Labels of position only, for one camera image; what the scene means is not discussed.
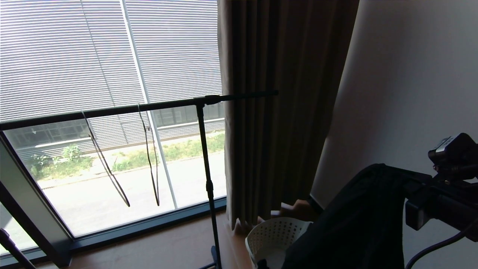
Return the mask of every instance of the road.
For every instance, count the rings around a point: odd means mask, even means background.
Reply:
[[[214,197],[225,196],[224,152],[210,154],[209,163]],[[116,174],[131,207],[126,206],[108,177],[43,191],[73,235],[81,236],[174,210],[163,166],[158,170],[160,206],[156,205],[149,168]],[[207,201],[202,158],[169,162],[168,171],[178,208]],[[6,224],[6,230],[17,246],[31,247],[31,239],[14,220]]]

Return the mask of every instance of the wooden floor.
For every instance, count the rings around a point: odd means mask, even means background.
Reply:
[[[224,269],[249,269],[245,236],[234,235],[225,213],[217,216]],[[75,255],[69,269],[195,269],[211,263],[211,219],[198,219],[116,245]],[[57,269],[53,264],[38,269]]]

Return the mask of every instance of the laundry basket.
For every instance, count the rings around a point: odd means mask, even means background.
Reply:
[[[258,261],[266,259],[270,269],[280,269],[287,248],[307,231],[311,223],[284,217],[254,227],[246,237],[246,248],[255,268]]]

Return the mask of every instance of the dark brown curtain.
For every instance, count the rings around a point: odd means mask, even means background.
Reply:
[[[358,0],[218,0],[227,102],[227,211],[234,228],[308,197],[330,126]]]

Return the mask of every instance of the corrugated metal facade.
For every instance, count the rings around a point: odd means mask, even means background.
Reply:
[[[126,4],[151,101],[221,93],[215,0]],[[144,103],[119,0],[2,0],[0,8],[0,121]],[[144,141],[137,113],[90,123],[102,148]],[[160,128],[161,138],[195,132]],[[64,146],[17,151],[58,155]]]

